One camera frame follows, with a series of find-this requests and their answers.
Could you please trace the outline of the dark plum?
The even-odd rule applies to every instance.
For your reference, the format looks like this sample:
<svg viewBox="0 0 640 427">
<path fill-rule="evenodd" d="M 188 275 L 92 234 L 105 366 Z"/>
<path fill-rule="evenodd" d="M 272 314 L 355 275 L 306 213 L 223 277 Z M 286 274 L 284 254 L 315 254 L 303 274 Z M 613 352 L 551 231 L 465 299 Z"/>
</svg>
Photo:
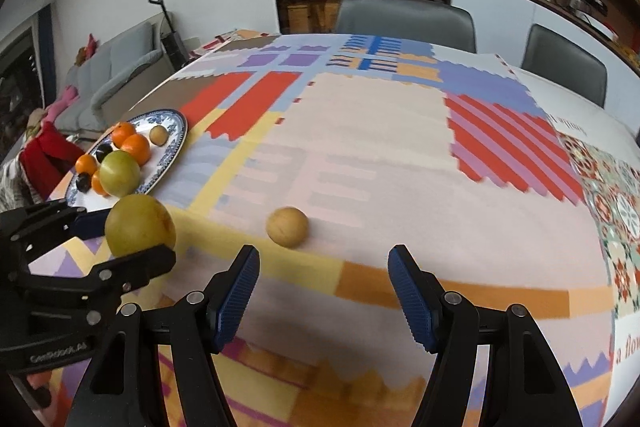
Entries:
<svg viewBox="0 0 640 427">
<path fill-rule="evenodd" d="M 101 164 L 104 158 L 113 152 L 111 143 L 102 143 L 96 148 L 96 161 Z"/>
<path fill-rule="evenodd" d="M 85 194 L 91 190 L 92 187 L 92 176 L 88 172 L 78 173 L 76 178 L 76 188 L 77 191 Z"/>
</svg>

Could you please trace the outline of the yellow brown pear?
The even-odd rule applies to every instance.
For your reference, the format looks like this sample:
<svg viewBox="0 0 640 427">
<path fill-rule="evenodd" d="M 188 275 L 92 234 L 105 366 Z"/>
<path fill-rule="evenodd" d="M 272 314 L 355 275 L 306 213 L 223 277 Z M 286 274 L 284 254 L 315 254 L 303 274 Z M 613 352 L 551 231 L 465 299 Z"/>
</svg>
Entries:
<svg viewBox="0 0 640 427">
<path fill-rule="evenodd" d="M 168 210 L 146 194 L 130 194 L 119 199 L 106 217 L 104 235 L 114 257 L 158 245 L 174 248 L 177 239 L 175 223 Z"/>
</svg>

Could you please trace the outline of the green pear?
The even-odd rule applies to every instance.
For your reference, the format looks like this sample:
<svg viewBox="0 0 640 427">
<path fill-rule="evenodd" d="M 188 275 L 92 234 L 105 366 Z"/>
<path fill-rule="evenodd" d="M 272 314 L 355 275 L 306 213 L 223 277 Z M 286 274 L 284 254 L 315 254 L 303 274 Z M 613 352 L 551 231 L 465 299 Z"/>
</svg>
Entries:
<svg viewBox="0 0 640 427">
<path fill-rule="evenodd" d="M 124 197 L 137 190 L 141 171 L 137 161 L 130 154 L 114 150 L 102 160 L 99 178 L 107 194 Z"/>
</svg>

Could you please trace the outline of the large orange mandarin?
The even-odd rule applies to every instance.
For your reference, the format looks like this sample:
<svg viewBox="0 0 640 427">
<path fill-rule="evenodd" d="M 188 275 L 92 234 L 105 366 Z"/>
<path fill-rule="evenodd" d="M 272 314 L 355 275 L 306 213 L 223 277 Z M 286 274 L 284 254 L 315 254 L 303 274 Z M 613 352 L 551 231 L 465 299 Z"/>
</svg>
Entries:
<svg viewBox="0 0 640 427">
<path fill-rule="evenodd" d="M 128 153 L 139 166 L 145 165 L 151 158 L 151 145 L 148 138 L 140 133 L 130 135 L 120 148 Z"/>
</svg>

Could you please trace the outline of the small tan round fruit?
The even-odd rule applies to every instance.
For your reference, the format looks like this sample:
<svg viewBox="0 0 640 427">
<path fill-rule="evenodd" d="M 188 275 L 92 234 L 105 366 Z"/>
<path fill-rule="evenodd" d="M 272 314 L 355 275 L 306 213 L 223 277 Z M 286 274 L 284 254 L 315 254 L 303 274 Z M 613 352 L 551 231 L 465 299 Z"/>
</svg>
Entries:
<svg viewBox="0 0 640 427">
<path fill-rule="evenodd" d="M 156 146 L 164 146 L 169 138 L 169 132 L 160 124 L 157 124 L 149 131 L 149 140 Z"/>
</svg>

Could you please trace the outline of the small mandarin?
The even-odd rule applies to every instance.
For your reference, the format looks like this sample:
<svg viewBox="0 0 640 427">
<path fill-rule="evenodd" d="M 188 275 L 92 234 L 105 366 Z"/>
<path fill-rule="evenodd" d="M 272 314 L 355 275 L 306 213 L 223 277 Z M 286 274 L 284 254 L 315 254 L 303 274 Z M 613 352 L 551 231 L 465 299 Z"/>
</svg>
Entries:
<svg viewBox="0 0 640 427">
<path fill-rule="evenodd" d="M 92 178 L 91 178 L 91 188 L 93 189 L 93 191 L 96 192 L 96 194 L 102 196 L 102 197 L 107 197 L 108 193 L 107 191 L 104 190 L 104 187 L 102 186 L 101 180 L 100 180 L 100 172 L 99 170 L 96 170 L 95 173 L 93 173 Z"/>
</svg>

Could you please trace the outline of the striped grey white cloth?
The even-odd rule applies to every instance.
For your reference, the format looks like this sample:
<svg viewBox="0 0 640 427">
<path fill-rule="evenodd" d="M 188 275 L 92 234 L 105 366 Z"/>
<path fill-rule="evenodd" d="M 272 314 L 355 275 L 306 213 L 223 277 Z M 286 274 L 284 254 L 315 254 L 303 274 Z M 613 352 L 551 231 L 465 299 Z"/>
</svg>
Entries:
<svg viewBox="0 0 640 427">
<path fill-rule="evenodd" d="M 1 211 L 29 207 L 45 199 L 37 169 L 28 161 L 26 150 L 21 150 L 1 167 Z"/>
</svg>

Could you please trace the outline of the red garment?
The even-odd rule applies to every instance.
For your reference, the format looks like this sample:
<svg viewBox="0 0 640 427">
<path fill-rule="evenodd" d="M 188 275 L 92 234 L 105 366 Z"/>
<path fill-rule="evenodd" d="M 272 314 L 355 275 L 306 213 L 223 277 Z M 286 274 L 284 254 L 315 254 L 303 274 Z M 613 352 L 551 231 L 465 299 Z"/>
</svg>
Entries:
<svg viewBox="0 0 640 427">
<path fill-rule="evenodd" d="M 51 124 L 43 121 L 35 138 L 30 139 L 18 159 L 30 186 L 47 199 L 84 152 Z"/>
</svg>

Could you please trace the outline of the pink plush toy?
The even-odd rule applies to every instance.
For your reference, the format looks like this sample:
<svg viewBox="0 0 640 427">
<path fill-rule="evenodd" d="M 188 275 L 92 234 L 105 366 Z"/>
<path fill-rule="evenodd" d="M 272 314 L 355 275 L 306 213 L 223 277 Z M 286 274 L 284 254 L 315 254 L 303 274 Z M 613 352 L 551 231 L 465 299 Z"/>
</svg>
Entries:
<svg viewBox="0 0 640 427">
<path fill-rule="evenodd" d="M 42 117 L 42 122 L 53 124 L 65 109 L 72 106 L 78 99 L 78 90 L 75 86 L 66 86 L 62 94 L 46 108 L 46 113 Z"/>
</svg>

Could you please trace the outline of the grey sofa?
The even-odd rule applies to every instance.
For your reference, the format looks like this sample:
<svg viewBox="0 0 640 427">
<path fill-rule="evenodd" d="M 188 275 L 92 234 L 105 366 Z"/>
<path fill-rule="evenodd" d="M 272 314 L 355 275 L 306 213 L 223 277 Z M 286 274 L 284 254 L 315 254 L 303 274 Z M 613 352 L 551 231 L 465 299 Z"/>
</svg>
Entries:
<svg viewBox="0 0 640 427">
<path fill-rule="evenodd" d="M 107 42 L 67 73 L 63 86 L 75 86 L 76 102 L 53 123 L 66 134 L 98 133 L 119 121 L 174 69 L 160 42 L 157 14 Z"/>
</svg>

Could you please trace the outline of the black upright vacuum cleaner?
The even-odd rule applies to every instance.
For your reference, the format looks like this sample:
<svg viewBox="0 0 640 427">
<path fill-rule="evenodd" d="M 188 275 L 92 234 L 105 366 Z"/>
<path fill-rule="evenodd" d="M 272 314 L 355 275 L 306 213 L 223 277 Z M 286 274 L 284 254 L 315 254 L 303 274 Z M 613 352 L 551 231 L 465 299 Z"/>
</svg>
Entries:
<svg viewBox="0 0 640 427">
<path fill-rule="evenodd" d="M 175 70 L 180 70 L 190 62 L 190 56 L 186 50 L 177 29 L 168 13 L 164 0 L 148 0 L 149 4 L 157 5 L 162 10 L 160 22 L 160 42 Z"/>
</svg>

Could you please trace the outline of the colourful patchwork tablecloth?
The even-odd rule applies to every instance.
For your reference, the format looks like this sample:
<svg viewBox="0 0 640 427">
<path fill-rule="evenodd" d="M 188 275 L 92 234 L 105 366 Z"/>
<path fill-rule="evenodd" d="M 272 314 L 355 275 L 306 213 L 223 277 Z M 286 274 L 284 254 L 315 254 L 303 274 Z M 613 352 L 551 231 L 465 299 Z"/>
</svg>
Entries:
<svg viewBox="0 0 640 427">
<path fill-rule="evenodd" d="M 613 298 L 582 184 L 512 66 L 394 38 L 282 36 L 207 55 L 136 105 L 189 123 L 155 189 L 177 265 L 134 300 L 202 287 L 245 243 L 262 257 L 215 360 L 242 426 L 405 426 L 434 360 L 386 272 L 397 244 L 472 303 L 532 312 L 582 423 L 601 426 Z M 274 243 L 281 207 L 306 241 Z"/>
</svg>

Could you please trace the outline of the striped folded cloth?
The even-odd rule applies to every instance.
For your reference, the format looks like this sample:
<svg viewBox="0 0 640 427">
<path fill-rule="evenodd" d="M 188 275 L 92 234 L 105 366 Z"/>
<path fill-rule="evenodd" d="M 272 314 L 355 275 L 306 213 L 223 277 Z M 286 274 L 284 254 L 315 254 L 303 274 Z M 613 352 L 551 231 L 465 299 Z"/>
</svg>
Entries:
<svg viewBox="0 0 640 427">
<path fill-rule="evenodd" d="M 269 37 L 268 32 L 260 32 L 256 30 L 250 29 L 233 29 L 232 31 L 224 32 L 210 40 L 198 46 L 197 48 L 191 50 L 189 52 L 189 56 L 192 58 L 199 58 L 201 56 L 206 55 L 209 52 L 216 51 L 220 49 L 222 46 L 225 46 L 228 42 L 238 41 L 238 40 L 248 40 L 259 37 Z"/>
</svg>

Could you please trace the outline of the grey chair right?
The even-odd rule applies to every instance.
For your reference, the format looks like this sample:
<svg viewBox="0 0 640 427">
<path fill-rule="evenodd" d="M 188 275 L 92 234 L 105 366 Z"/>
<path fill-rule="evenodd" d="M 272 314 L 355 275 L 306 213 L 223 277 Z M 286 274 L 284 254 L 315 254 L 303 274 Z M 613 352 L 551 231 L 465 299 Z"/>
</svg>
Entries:
<svg viewBox="0 0 640 427">
<path fill-rule="evenodd" d="M 533 24 L 529 29 L 521 69 L 604 107 L 608 87 L 605 65 L 555 31 Z"/>
</svg>

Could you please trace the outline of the grey chair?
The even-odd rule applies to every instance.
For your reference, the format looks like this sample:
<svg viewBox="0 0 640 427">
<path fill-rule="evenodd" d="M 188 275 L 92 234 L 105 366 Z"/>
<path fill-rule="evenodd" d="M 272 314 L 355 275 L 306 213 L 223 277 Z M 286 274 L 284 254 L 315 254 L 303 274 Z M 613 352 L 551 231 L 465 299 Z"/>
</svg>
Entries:
<svg viewBox="0 0 640 427">
<path fill-rule="evenodd" d="M 608 87 L 605 65 L 555 31 L 533 24 L 529 29 L 521 69 L 604 107 Z"/>
<path fill-rule="evenodd" d="M 342 0 L 334 31 L 416 40 L 476 52 L 471 14 L 427 0 Z"/>
</svg>

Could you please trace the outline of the grey chair left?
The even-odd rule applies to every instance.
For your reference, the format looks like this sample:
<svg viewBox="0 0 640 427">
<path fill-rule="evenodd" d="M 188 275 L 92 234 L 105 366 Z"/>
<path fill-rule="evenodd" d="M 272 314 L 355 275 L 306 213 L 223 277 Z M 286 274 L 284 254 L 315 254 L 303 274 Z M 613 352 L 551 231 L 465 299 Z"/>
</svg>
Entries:
<svg viewBox="0 0 640 427">
<path fill-rule="evenodd" d="M 471 14 L 427 0 L 342 0 L 334 31 L 416 40 L 476 52 Z"/>
</svg>

